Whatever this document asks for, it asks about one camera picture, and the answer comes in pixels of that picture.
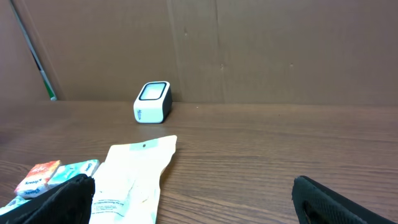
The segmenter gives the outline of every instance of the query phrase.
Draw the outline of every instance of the wood grain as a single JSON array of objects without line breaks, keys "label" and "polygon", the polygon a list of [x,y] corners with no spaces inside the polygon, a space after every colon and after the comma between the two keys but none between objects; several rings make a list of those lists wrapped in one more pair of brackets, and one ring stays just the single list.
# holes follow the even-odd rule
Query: wood grain
[{"label": "wood grain", "polygon": [[307,175],[398,222],[398,108],[174,103],[137,124],[132,103],[0,105],[0,203],[37,163],[104,161],[112,144],[176,134],[158,223],[297,223]]},{"label": "wood grain", "polygon": [[49,99],[10,1],[0,0],[0,102]]}]

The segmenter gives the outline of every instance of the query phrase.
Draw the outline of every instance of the white device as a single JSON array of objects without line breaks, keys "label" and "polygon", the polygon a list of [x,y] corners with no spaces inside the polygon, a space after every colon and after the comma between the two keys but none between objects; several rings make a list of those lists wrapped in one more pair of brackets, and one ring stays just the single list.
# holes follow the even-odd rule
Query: white device
[{"label": "white device", "polygon": [[134,116],[138,123],[162,123],[172,107],[169,82],[149,82],[142,87],[134,102]]}]

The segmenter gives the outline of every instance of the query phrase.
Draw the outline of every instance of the brown wall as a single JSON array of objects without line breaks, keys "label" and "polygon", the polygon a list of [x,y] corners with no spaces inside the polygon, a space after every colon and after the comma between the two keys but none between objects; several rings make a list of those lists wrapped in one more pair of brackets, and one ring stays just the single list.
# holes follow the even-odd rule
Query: brown wall
[{"label": "brown wall", "polygon": [[395,0],[16,0],[59,98],[398,105]]},{"label": "brown wall", "polygon": [[0,103],[50,100],[8,0],[0,0]]}]

